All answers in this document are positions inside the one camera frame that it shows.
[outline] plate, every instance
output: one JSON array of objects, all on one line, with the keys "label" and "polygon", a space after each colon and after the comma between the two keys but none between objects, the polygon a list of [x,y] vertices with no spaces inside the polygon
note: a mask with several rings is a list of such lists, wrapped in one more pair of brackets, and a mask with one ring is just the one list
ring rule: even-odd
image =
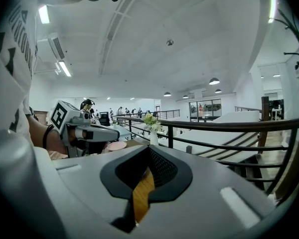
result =
[{"label": "plate", "polygon": [[112,142],[108,145],[108,149],[109,151],[116,151],[119,149],[124,149],[126,147],[126,142],[124,141],[116,141],[116,142]]}]

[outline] person's arm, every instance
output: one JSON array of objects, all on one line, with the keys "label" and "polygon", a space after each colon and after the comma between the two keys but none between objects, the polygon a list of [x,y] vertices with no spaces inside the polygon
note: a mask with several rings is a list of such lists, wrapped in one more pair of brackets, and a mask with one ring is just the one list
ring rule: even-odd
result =
[{"label": "person's arm", "polygon": [[[33,142],[33,145],[36,147],[43,148],[43,136],[46,129],[48,128],[45,125],[42,125],[40,122],[36,121],[34,117],[27,115],[26,116],[29,122],[30,127],[30,136]],[[72,141],[75,139],[75,131],[71,130],[69,132],[69,140]],[[60,134],[56,130],[51,130],[46,138],[46,150],[56,151],[61,154],[67,154],[66,147],[61,141]]]}]

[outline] white vase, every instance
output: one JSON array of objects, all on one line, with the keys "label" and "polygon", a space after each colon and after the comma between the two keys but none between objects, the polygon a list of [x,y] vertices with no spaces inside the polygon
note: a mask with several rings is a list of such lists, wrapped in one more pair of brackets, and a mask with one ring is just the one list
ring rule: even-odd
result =
[{"label": "white vase", "polygon": [[158,145],[158,136],[156,131],[151,131],[150,132],[150,143],[152,145]]}]

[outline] chair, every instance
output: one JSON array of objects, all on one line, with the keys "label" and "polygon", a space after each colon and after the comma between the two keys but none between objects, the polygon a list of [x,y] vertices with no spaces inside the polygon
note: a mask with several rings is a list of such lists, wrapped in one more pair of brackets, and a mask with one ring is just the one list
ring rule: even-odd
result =
[{"label": "chair", "polygon": [[103,126],[110,126],[110,119],[108,114],[101,114],[101,117],[99,118],[99,122]]}]

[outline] black wristband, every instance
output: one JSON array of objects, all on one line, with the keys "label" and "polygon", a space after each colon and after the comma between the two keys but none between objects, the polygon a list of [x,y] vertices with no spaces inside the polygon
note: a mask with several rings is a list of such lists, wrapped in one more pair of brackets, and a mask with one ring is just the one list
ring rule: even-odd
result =
[{"label": "black wristband", "polygon": [[48,134],[50,133],[50,131],[54,129],[53,125],[49,125],[48,128],[46,129],[44,136],[43,136],[43,149],[46,149],[46,138],[48,136]]}]

